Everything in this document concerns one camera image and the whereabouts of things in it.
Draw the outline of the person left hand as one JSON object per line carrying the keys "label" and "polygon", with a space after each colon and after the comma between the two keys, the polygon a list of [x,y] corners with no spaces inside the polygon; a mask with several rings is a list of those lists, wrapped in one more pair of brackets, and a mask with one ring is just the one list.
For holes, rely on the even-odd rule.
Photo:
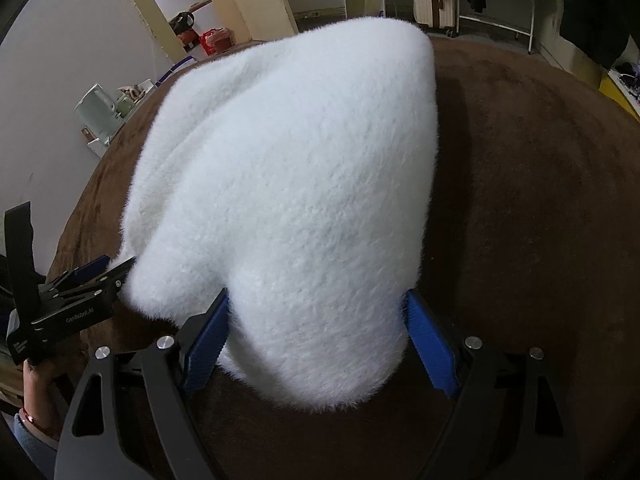
{"label": "person left hand", "polygon": [[55,378],[58,376],[56,366],[52,362],[32,365],[23,364],[24,400],[21,415],[27,428],[35,430],[36,435],[46,436],[57,441],[60,438],[63,424],[63,405]]}

